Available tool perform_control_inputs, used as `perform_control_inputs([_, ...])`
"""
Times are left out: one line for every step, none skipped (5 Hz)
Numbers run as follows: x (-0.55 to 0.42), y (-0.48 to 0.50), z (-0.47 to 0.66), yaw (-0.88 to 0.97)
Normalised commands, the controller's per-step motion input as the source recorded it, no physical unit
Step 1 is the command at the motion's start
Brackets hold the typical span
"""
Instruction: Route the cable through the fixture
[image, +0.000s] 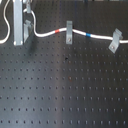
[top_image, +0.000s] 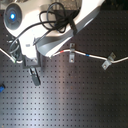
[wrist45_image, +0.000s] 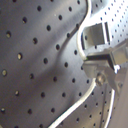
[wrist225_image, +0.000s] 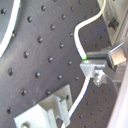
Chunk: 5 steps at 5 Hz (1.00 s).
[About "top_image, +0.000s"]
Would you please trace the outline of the grey gripper block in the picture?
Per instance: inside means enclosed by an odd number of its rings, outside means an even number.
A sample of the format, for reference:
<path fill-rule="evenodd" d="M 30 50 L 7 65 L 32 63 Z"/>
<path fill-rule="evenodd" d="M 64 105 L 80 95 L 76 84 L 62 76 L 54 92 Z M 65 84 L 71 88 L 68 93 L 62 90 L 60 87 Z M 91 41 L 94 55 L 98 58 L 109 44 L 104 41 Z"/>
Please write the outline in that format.
<path fill-rule="evenodd" d="M 38 58 L 29 59 L 25 55 L 22 56 L 22 60 L 23 60 L 22 66 L 24 68 L 30 68 L 30 74 L 31 74 L 34 84 L 40 84 L 40 79 L 39 79 L 38 73 L 37 73 L 36 69 L 33 68 L 33 67 L 40 66 L 40 60 Z"/>

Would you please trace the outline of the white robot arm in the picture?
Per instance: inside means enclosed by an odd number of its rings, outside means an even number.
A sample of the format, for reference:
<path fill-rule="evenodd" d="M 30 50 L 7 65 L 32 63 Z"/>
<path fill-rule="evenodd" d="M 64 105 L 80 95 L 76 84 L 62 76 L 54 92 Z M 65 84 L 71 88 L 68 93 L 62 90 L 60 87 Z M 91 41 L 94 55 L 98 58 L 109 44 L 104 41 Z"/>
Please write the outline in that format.
<path fill-rule="evenodd" d="M 11 2 L 4 12 L 4 25 L 14 37 L 8 56 L 23 63 L 19 54 L 37 60 L 38 54 L 53 56 L 69 39 L 81 31 L 99 13 L 105 0 L 82 0 L 71 13 L 61 2 L 26 0 Z"/>

